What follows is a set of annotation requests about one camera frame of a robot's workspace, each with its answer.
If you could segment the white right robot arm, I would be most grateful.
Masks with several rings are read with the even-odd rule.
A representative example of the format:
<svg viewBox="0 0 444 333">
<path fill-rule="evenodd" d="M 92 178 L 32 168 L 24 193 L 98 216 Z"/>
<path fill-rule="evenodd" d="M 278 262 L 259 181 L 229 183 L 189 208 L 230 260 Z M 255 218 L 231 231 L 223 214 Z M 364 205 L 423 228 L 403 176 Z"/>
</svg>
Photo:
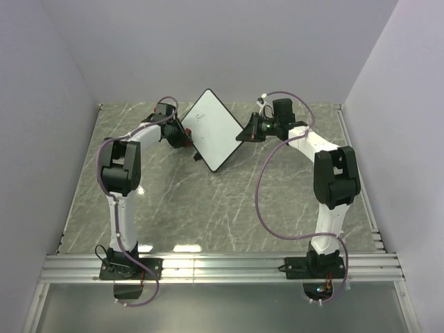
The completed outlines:
<svg viewBox="0 0 444 333">
<path fill-rule="evenodd" d="M 305 266 L 310 275 L 319 278 L 331 268 L 341 266 L 339 247 L 343 222 L 361 182 L 355 151 L 351 146 L 338 146 L 316 134 L 311 125 L 297 121 L 291 99 L 257 101 L 259 112 L 250 116 L 246 127 L 237 135 L 238 142 L 263 142 L 274 136 L 313 164 L 313 190 L 319 203 L 316 229 L 309 235 Z"/>
</svg>

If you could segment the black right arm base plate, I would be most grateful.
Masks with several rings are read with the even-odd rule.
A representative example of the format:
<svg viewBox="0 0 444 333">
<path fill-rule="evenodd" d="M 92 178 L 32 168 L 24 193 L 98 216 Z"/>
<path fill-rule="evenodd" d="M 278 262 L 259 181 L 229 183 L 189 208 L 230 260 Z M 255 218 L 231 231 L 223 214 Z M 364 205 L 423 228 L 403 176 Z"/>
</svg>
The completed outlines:
<svg viewBox="0 0 444 333">
<path fill-rule="evenodd" d="M 324 280 L 345 277 L 343 259 L 316 259 L 315 257 L 285 257 L 278 271 L 284 273 L 288 280 Z"/>
</svg>

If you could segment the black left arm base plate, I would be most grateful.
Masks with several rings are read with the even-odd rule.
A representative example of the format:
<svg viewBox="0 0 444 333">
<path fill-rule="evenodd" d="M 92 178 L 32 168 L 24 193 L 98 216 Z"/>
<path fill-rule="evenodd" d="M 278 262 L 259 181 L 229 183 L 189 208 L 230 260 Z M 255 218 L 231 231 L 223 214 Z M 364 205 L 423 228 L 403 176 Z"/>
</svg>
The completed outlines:
<svg viewBox="0 0 444 333">
<path fill-rule="evenodd" d="M 130 266 L 123 266 L 120 264 L 112 264 L 107 259 L 104 259 L 99 273 L 99 280 L 115 281 L 160 279 L 162 274 L 163 259 L 147 257 L 140 258 L 139 261 L 146 268 L 149 268 L 153 274 L 147 273 L 146 270 L 133 262 L 129 262 Z"/>
</svg>

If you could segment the small white whiteboard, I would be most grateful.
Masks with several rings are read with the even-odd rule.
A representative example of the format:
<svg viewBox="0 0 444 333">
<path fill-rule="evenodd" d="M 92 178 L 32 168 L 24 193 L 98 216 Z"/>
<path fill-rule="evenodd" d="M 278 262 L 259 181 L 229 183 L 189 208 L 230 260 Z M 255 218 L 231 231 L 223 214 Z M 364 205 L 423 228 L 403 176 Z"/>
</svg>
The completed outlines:
<svg viewBox="0 0 444 333">
<path fill-rule="evenodd" d="M 244 127 L 211 89 L 199 96 L 181 123 L 191 131 L 194 148 L 212 172 L 242 145 L 236 137 Z"/>
</svg>

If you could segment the red bone-shaped eraser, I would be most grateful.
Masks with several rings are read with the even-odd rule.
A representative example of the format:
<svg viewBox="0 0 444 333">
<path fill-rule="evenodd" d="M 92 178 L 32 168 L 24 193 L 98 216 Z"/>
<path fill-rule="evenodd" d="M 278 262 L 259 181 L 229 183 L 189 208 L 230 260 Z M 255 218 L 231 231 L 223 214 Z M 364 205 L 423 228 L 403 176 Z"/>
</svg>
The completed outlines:
<svg viewBox="0 0 444 333">
<path fill-rule="evenodd" d="M 191 130 L 189 128 L 186 128 L 185 132 L 186 132 L 186 135 L 187 135 L 187 141 L 186 141 L 185 146 L 186 147 L 192 146 L 193 142 L 192 142 L 192 138 L 191 138 Z"/>
</svg>

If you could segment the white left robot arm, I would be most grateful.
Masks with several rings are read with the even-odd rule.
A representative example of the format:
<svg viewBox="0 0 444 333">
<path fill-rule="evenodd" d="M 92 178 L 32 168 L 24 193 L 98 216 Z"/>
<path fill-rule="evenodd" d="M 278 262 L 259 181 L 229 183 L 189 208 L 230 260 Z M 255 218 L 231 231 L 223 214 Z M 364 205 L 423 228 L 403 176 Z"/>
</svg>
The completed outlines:
<svg viewBox="0 0 444 333">
<path fill-rule="evenodd" d="M 134 229 L 135 192 L 142 178 L 142 151 L 167 140 L 173 148 L 191 143 L 178 119 L 178 102 L 167 96 L 135 129 L 103 141 L 96 155 L 96 179 L 110 208 L 111 240 L 107 261 L 125 279 L 136 277 L 142 265 Z"/>
</svg>

